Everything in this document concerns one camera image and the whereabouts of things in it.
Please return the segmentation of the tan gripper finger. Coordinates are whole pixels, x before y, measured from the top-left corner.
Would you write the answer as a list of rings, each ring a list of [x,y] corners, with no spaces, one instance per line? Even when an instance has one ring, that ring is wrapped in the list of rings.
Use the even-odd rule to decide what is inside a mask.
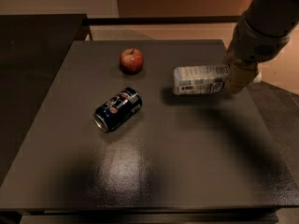
[[[230,65],[233,59],[234,59],[233,49],[231,46],[229,46],[228,49],[226,50],[222,63],[225,65]]]
[[[258,64],[245,61],[232,61],[223,91],[236,94],[246,88],[259,74]]]

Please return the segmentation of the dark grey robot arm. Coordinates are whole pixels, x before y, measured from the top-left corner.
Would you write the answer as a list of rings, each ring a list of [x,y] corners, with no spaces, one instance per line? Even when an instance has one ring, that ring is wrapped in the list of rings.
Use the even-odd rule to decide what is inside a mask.
[[[299,22],[299,0],[252,0],[235,26],[224,64],[223,91],[239,93],[259,74],[258,64],[274,59]]]

